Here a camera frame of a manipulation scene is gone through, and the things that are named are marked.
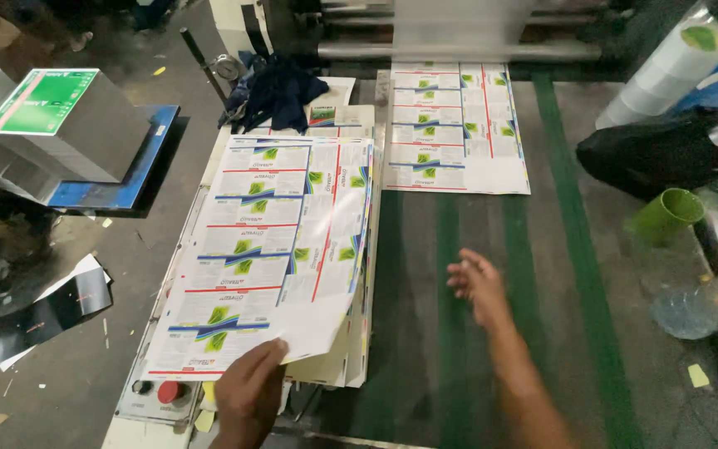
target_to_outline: printing machine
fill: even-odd
[[[445,10],[439,10],[442,4]],[[577,31],[617,20],[625,10],[603,0],[479,0],[472,5],[477,15],[455,10],[453,21],[451,2],[423,0],[210,0],[210,5],[230,54],[278,51],[320,62],[592,62],[602,56],[602,46],[579,41]],[[418,14],[421,5],[433,14]],[[473,16],[478,21],[467,23]]]

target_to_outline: stack of printed sheets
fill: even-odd
[[[276,337],[286,363],[329,353],[364,308],[376,156],[370,139],[232,136],[143,378],[216,380]]]
[[[508,68],[393,64],[384,188],[531,193]]]

